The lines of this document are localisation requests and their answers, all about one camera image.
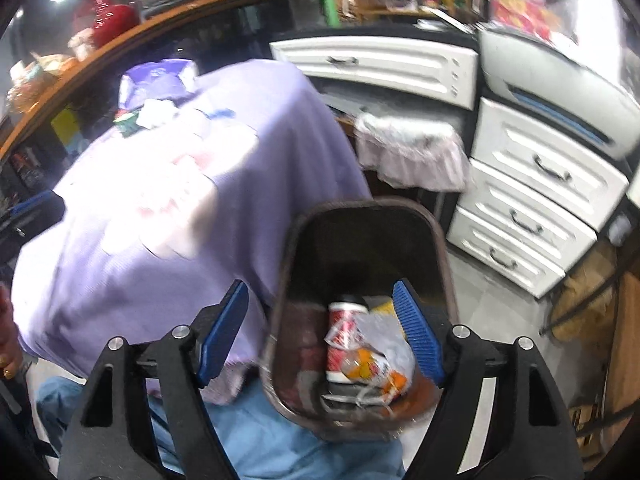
jeans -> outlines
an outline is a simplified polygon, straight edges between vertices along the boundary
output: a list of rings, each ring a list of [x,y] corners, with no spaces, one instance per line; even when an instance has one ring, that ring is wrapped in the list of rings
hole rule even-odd
[[[63,437],[82,386],[51,378],[38,391],[36,406],[51,445],[60,454]],[[182,472],[162,402],[149,396],[151,421],[162,464]],[[391,442],[326,442],[281,416],[259,380],[245,385],[227,406],[205,402],[213,427],[243,480],[399,480],[402,445]]]

silver bolt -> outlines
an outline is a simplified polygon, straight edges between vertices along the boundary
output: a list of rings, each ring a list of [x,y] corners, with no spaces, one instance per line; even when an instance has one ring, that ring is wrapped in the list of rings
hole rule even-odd
[[[191,330],[189,329],[188,326],[178,325],[173,330],[171,330],[171,335],[174,336],[176,339],[184,339],[189,335],[190,331]]]
[[[453,327],[453,335],[457,338],[464,339],[471,335],[471,330],[464,325],[456,325]]]
[[[118,350],[119,348],[122,348],[122,345],[124,345],[124,339],[121,337],[114,337],[109,341],[109,350]]]
[[[520,345],[520,348],[523,350],[531,350],[533,348],[533,341],[528,337],[521,337],[518,339],[518,345]]]

drawer handle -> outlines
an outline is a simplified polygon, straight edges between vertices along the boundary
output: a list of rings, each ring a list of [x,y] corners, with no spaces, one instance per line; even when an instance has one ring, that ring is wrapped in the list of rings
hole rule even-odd
[[[529,227],[525,223],[521,222],[520,220],[518,220],[516,218],[515,209],[512,209],[511,211],[509,211],[509,213],[511,213],[511,220],[513,220],[513,223],[516,224],[518,227],[521,227],[522,229],[524,229],[527,233],[540,236],[542,234],[542,231],[544,231],[544,229],[542,228],[542,225],[540,224],[536,225],[536,228],[534,229],[532,227]]]
[[[357,65],[358,58],[351,57],[349,59],[336,59],[335,57],[329,56],[326,59],[329,63],[335,66],[344,66],[344,65]]]
[[[542,171],[548,174],[548,176],[552,176],[553,178],[557,180],[562,180],[563,182],[569,182],[571,180],[571,173],[569,173],[568,171],[565,171],[564,175],[561,175],[560,173],[557,173],[556,171],[546,167],[544,164],[542,164],[542,160],[540,159],[539,155],[533,156],[533,162],[536,163],[537,167],[539,167]]]
[[[509,269],[509,270],[515,270],[516,267],[518,267],[518,263],[514,260],[511,260],[511,263],[505,263],[504,261],[502,261],[500,258],[496,258],[495,257],[495,249],[492,247],[491,249],[489,249],[489,256],[491,256],[491,259],[497,263],[500,266],[503,266],[505,269]]]

brown trash can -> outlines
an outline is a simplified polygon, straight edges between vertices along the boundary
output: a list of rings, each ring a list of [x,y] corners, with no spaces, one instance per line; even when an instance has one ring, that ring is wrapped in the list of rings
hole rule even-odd
[[[419,371],[388,408],[335,410],[321,399],[329,303],[342,294],[391,296],[401,278],[458,322],[444,234],[411,200],[328,203],[292,225],[260,368],[284,417],[327,440],[370,440],[392,438],[428,415],[440,391]]]

tile floor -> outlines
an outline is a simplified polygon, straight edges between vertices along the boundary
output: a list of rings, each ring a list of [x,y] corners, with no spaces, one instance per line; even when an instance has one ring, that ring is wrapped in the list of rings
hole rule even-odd
[[[538,335],[550,308],[548,300],[537,302],[491,269],[461,253],[451,252],[449,261],[462,323],[485,339],[511,343],[521,335],[532,338],[567,404],[583,394],[590,384],[598,383],[600,365],[584,354],[579,344],[560,345]],[[32,399],[39,385],[54,375],[68,376],[56,365],[43,360],[31,367],[28,380]],[[491,417],[494,386],[495,380],[484,381],[471,440],[460,471],[479,462]],[[36,424],[44,437],[39,421]],[[427,427],[428,424],[423,424],[401,435],[405,466],[411,463]]]

